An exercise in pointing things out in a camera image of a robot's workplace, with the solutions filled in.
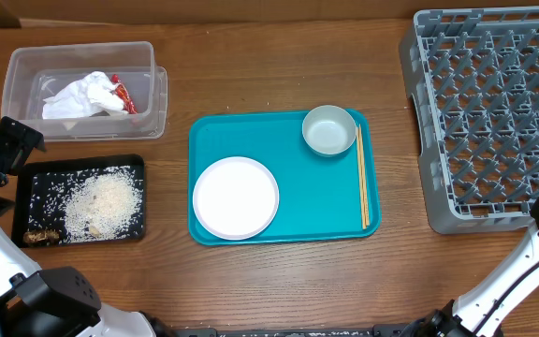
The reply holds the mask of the grey-green bowl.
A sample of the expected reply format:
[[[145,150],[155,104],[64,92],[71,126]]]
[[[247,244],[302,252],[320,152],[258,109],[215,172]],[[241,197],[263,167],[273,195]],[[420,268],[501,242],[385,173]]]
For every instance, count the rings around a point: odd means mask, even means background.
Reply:
[[[355,142],[357,124],[347,110],[334,105],[323,105],[305,115],[302,137],[317,154],[339,155]]]

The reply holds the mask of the white tissue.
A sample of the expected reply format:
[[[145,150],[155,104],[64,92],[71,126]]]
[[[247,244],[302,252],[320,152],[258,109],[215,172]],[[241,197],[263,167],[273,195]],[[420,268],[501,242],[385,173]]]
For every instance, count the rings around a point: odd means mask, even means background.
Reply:
[[[77,119],[92,117],[100,112],[109,115],[129,113],[124,101],[116,94],[114,83],[101,71],[94,71],[80,80],[69,83],[54,96],[44,98],[42,118]]]

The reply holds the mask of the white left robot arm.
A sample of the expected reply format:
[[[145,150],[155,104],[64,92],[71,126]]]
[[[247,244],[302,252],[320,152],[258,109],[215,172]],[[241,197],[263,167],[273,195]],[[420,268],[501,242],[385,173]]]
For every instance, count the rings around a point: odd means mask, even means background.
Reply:
[[[9,117],[0,120],[0,188],[18,175],[44,138]],[[0,216],[13,207],[0,198]],[[72,267],[44,270],[0,227],[0,336],[173,335],[159,319],[103,303],[87,279]]]

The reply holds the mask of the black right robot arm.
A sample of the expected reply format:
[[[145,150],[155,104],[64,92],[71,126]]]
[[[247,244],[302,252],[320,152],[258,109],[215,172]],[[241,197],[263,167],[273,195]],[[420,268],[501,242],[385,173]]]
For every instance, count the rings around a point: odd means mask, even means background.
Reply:
[[[500,326],[539,286],[539,197],[532,205],[534,223],[519,245],[478,286],[423,319],[402,336],[498,336]]]

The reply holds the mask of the red snack wrapper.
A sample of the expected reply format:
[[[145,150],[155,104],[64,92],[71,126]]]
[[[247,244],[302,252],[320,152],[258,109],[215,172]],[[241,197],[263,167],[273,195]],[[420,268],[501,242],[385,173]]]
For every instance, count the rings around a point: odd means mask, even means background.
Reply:
[[[138,114],[138,110],[132,97],[117,74],[111,76],[111,82],[115,85],[115,88],[112,91],[113,94],[119,97],[123,102],[123,110],[128,114]]]

